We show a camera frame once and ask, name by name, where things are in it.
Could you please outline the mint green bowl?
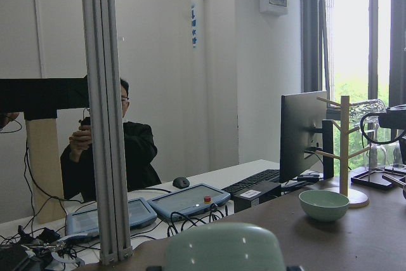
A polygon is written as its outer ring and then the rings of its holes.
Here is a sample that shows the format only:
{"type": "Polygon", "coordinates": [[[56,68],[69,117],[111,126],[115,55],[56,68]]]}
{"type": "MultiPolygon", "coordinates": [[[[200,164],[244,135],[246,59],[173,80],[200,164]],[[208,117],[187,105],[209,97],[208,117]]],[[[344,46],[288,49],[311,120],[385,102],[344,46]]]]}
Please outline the mint green bowl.
{"type": "Polygon", "coordinates": [[[342,218],[350,204],[345,195],[329,190],[305,190],[299,194],[299,201],[310,218],[323,222],[342,218]]]}

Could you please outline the glass mug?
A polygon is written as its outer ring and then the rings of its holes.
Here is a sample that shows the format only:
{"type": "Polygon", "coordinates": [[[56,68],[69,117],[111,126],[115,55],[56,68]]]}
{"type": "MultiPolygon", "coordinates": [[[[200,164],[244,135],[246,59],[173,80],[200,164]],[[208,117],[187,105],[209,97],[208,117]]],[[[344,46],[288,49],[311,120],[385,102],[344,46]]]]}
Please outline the glass mug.
{"type": "MultiPolygon", "coordinates": [[[[363,116],[370,113],[386,112],[385,104],[380,99],[352,102],[349,111],[349,124],[352,127],[359,127],[363,116]]],[[[372,140],[377,141],[379,122],[377,116],[370,116],[363,122],[365,134],[372,140]]]]}

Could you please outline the wooden mug tree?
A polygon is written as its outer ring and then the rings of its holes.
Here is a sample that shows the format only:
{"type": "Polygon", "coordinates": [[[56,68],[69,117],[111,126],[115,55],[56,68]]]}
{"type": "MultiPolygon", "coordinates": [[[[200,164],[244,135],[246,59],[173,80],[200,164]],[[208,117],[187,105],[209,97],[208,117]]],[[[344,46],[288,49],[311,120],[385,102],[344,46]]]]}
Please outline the wooden mug tree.
{"type": "Polygon", "coordinates": [[[333,121],[333,125],[340,131],[340,155],[334,155],[326,152],[321,152],[321,151],[316,151],[316,154],[325,156],[325,157],[331,157],[334,159],[338,159],[340,161],[340,176],[339,176],[339,186],[338,187],[331,187],[331,188],[326,188],[325,190],[335,192],[335,193],[340,193],[342,195],[345,195],[349,200],[349,208],[361,208],[364,206],[367,206],[369,204],[369,198],[366,194],[364,194],[361,191],[349,188],[348,186],[348,162],[349,159],[352,157],[355,157],[356,155],[362,154],[363,152],[366,152],[370,150],[370,147],[366,147],[362,150],[359,150],[351,155],[349,155],[349,134],[352,132],[358,131],[359,127],[352,128],[350,129],[349,127],[349,112],[350,112],[350,97],[349,96],[342,96],[341,97],[341,102],[333,102],[330,101],[326,98],[322,98],[320,96],[317,97],[317,100],[326,102],[326,103],[331,103],[333,105],[336,105],[340,108],[341,110],[341,117],[340,117],[340,125],[338,125],[335,121],[333,121]]]}

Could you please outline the mint green cup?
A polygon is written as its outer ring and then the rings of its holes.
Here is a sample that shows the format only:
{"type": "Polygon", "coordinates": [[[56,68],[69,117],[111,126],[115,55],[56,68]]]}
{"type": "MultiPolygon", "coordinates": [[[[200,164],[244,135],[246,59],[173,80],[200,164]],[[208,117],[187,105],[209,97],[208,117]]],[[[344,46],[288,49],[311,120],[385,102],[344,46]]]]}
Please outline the mint green cup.
{"type": "Polygon", "coordinates": [[[211,223],[169,239],[164,270],[285,270],[274,233],[249,223],[211,223]]]}

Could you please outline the black keyboard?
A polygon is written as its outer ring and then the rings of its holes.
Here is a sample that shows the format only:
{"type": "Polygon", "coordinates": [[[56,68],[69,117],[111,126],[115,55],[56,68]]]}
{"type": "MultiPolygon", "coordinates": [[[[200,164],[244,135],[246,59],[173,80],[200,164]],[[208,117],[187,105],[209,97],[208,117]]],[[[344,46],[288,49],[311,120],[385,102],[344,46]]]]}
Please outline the black keyboard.
{"type": "Polygon", "coordinates": [[[278,169],[266,169],[243,180],[233,183],[223,190],[231,195],[235,195],[238,191],[252,187],[261,182],[278,182],[280,171],[278,169]]]}

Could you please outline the black monitor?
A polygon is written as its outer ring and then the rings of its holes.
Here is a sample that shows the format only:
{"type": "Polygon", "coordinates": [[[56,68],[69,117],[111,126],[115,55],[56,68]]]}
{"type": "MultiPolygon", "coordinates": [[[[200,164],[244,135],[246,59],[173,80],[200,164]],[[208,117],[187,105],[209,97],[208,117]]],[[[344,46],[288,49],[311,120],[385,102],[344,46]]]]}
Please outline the black monitor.
{"type": "Polygon", "coordinates": [[[332,123],[326,119],[325,91],[281,96],[280,174],[284,183],[322,161],[324,178],[334,176],[332,123]]]}

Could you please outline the blue teach pendant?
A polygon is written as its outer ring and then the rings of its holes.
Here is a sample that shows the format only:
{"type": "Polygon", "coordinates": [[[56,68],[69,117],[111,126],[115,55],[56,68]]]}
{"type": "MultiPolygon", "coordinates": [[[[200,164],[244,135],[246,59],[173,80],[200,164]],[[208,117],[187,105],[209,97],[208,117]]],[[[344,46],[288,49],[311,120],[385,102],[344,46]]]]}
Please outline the blue teach pendant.
{"type": "MultiPolygon", "coordinates": [[[[128,201],[128,215],[130,229],[147,227],[157,219],[157,213],[144,198],[128,201]]],[[[98,236],[98,210],[94,208],[67,215],[65,234],[98,236]]]]}
{"type": "Polygon", "coordinates": [[[176,221],[181,218],[179,213],[185,216],[199,215],[208,212],[212,204],[224,205],[230,197],[224,190],[200,183],[150,199],[148,203],[159,218],[176,221]]]}

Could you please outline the black computer mouse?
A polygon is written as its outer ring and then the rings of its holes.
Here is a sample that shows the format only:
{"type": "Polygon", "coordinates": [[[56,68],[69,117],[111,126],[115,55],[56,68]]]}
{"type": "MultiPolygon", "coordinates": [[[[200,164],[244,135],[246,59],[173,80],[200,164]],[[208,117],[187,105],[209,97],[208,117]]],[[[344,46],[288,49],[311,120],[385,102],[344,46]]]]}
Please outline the black computer mouse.
{"type": "Polygon", "coordinates": [[[173,180],[172,185],[178,189],[183,189],[189,187],[190,182],[187,178],[179,176],[173,180]]]}

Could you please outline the wine glass rack tray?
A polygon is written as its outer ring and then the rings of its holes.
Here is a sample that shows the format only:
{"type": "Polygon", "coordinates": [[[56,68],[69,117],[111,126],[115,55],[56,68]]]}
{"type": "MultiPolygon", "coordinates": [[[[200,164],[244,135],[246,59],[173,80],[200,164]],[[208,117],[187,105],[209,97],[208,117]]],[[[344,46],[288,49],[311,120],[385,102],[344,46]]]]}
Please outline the wine glass rack tray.
{"type": "Polygon", "coordinates": [[[385,168],[372,170],[370,170],[368,167],[359,167],[350,171],[350,174],[351,183],[377,188],[380,190],[389,190],[395,187],[395,185],[392,182],[385,180],[382,177],[383,174],[405,182],[405,165],[394,164],[391,166],[386,166],[385,168]]]}

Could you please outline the aluminium frame post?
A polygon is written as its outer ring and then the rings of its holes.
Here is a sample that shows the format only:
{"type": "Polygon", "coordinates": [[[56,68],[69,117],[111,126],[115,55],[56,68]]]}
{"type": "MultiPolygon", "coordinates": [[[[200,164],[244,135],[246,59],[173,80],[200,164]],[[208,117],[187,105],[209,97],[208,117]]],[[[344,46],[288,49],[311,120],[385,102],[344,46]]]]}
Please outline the aluminium frame post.
{"type": "Polygon", "coordinates": [[[82,0],[100,235],[100,261],[132,253],[124,155],[115,0],[82,0]]]}

